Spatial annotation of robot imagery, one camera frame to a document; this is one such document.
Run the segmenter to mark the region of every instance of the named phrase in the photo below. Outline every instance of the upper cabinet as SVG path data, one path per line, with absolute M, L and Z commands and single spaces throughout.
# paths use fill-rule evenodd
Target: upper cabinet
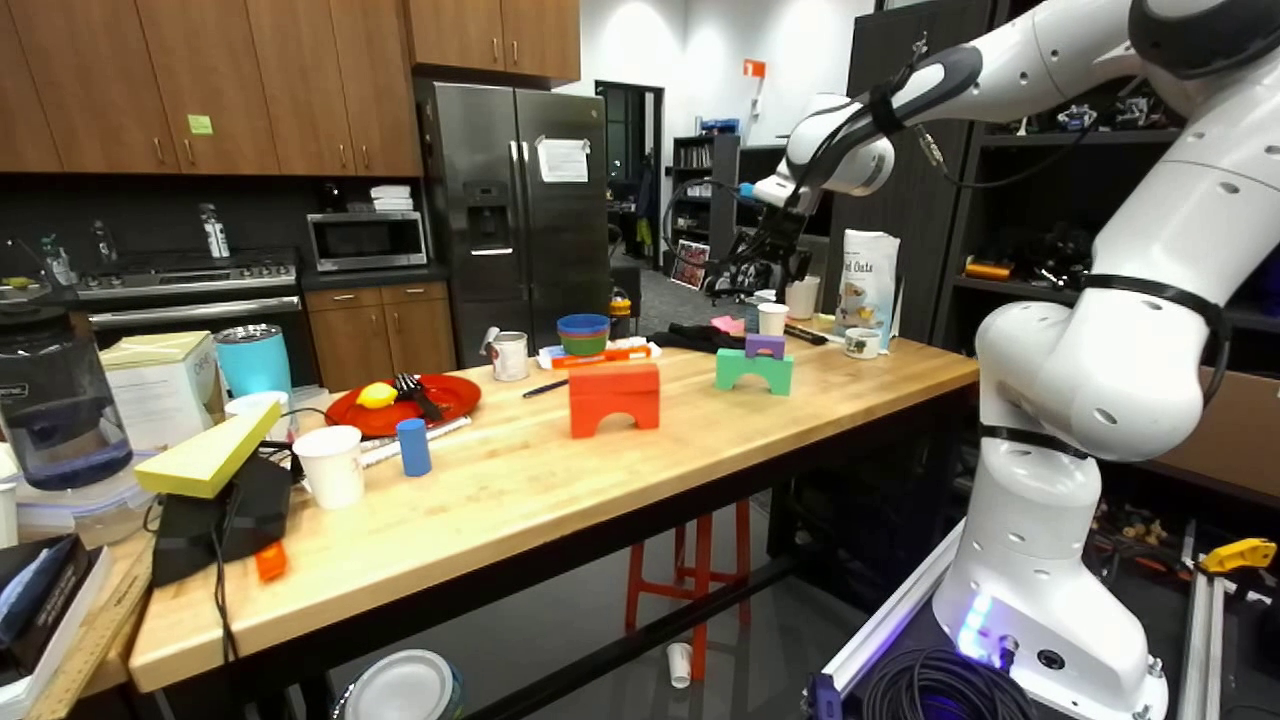
M 244 0 L 136 0 L 183 171 L 278 171 Z
M 330 0 L 357 176 L 416 176 L 420 140 L 405 0 Z
M 0 0 L 0 115 L 0 171 L 420 171 L 405 0 Z
M 578 81 L 578 0 L 408 0 L 411 61 L 507 76 Z
M 16 43 L 16 27 L 9 2 L 0 2 L 0 164 L 30 171 L 30 168 L 56 168 L 54 131 L 38 95 L 38 81 L 30 61 Z
M 411 61 L 505 73 L 505 0 L 408 0 Z
M 520 76 L 578 81 L 581 76 L 581 17 L 578 0 L 507 0 L 507 67 Z
M 344 81 L 331 53 L 331 10 L 315 0 L 248 0 L 248 22 L 278 127 L 282 171 L 351 164 Z
M 62 171 L 171 171 L 163 103 L 134 0 L 9 0 Z

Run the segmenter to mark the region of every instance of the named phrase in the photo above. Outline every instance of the wooden table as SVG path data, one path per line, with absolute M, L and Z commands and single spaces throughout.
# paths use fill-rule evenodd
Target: wooden table
M 541 372 L 484 386 L 475 424 L 432 446 L 432 477 L 405 481 L 402 461 L 370 466 L 370 494 L 321 512 L 296 494 L 289 575 L 260 582 L 253 559 L 228 563 L 228 607 L 242 656 L 303 638 L 382 603 L 453 582 L 581 526 L 613 525 L 650 503 L 716 482 L 740 466 L 841 437 L 978 379 L 968 354 L 896 338 L 862 361 L 841 349 L 788 338 L 791 396 L 743 379 L 716 390 L 704 351 L 662 354 L 662 427 L 605 421 L 591 441 L 568 441 L 568 390 L 523 401 L 557 379 Z M 226 636 L 214 573 L 156 589 L 134 642 L 134 685 L 160 691 L 220 667 Z

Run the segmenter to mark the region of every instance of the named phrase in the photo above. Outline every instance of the white plate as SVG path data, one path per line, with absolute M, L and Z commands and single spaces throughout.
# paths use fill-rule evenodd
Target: white plate
M 440 720 L 453 699 L 446 656 L 408 648 L 377 659 L 351 686 L 344 720 Z

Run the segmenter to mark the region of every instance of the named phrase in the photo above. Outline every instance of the doorway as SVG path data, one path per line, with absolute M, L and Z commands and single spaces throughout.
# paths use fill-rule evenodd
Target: doorway
M 662 268 L 663 89 L 597 81 L 597 95 L 605 98 L 613 260 Z

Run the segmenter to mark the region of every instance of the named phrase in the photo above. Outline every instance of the plate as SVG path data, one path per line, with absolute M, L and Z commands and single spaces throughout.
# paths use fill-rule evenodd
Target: plate
M 463 375 L 420 375 L 428 401 L 446 410 L 440 424 L 472 417 L 479 408 L 479 382 Z M 416 417 L 411 401 L 397 401 L 390 408 L 360 408 L 357 390 L 344 390 L 330 403 L 323 421 L 330 424 L 357 424 L 370 441 L 397 437 L 397 424 Z
M 377 659 L 351 686 L 344 720 L 440 720 L 453 699 L 446 656 L 408 648 Z

